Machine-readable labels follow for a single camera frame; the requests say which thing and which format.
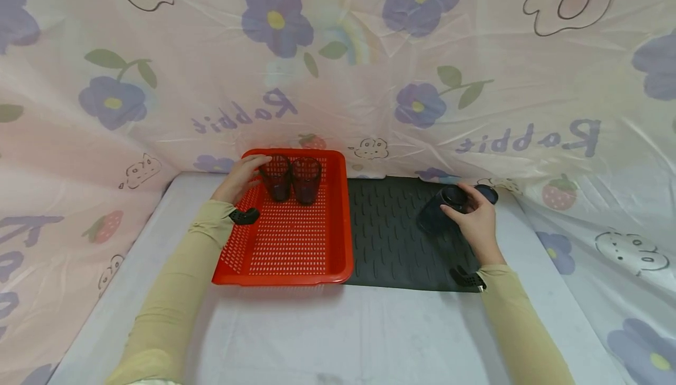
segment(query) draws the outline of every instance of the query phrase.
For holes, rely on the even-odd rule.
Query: green leaf print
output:
[[[138,63],[138,73],[146,80],[148,86],[152,88],[157,87],[157,75],[155,75],[155,71],[148,65],[148,62],[141,61]]]
[[[126,62],[120,55],[117,55],[112,50],[94,49],[84,56],[92,64],[102,66],[103,68],[125,68]]]
[[[305,61],[305,66],[307,66],[307,70],[310,71],[312,77],[319,78],[319,68],[317,68],[317,62],[315,61],[315,58],[313,58],[309,53],[305,52],[305,55],[303,55],[303,61]]]
[[[341,59],[347,52],[347,46],[342,42],[330,42],[319,50],[319,55],[328,59]]]
[[[455,66],[437,66],[437,74],[439,75],[441,82],[448,87],[455,88],[462,85],[461,70],[455,68]]]
[[[0,104],[0,123],[16,121],[23,115],[23,106],[12,104]]]
[[[474,83],[472,86],[469,86],[466,91],[462,92],[461,101],[458,103],[458,109],[464,109],[473,104],[481,94],[482,90],[484,90],[484,83]]]

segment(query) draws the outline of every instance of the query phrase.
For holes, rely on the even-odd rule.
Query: white table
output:
[[[174,180],[49,385],[102,384],[143,299],[222,175]],[[500,192],[498,242],[578,384],[621,377],[530,227]],[[509,384],[479,295],[359,286],[210,286],[186,384]]]

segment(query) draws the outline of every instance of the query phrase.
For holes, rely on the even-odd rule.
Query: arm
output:
[[[242,159],[201,208],[187,234],[157,275],[129,333],[120,364],[106,385],[141,380],[182,382],[183,362],[192,327],[218,257],[232,231],[228,217],[246,190],[255,170],[270,159]]]
[[[512,381],[517,385],[574,385],[561,352],[499,250],[493,205],[475,188],[459,186],[470,197],[468,213],[441,208],[461,227],[481,264],[479,275],[486,283],[481,300]]]

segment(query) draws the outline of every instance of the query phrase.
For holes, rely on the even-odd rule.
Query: hand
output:
[[[506,265],[495,238],[495,207],[479,190],[458,184],[467,193],[467,213],[442,204],[441,210],[461,228],[481,265]]]
[[[272,158],[264,154],[252,154],[237,161],[212,200],[237,204],[250,188],[258,185],[258,181],[252,181],[258,175],[258,167],[270,161]]]

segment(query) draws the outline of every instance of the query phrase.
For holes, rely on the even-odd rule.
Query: strawberry print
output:
[[[326,149],[326,142],[316,134],[300,134],[299,143],[303,149]]]
[[[542,189],[542,202],[555,211],[566,211],[573,207],[577,199],[577,185],[566,174],[550,181]]]
[[[82,237],[86,235],[90,243],[102,244],[106,242],[119,228],[123,215],[123,211],[115,211],[100,217],[91,228],[83,233]]]

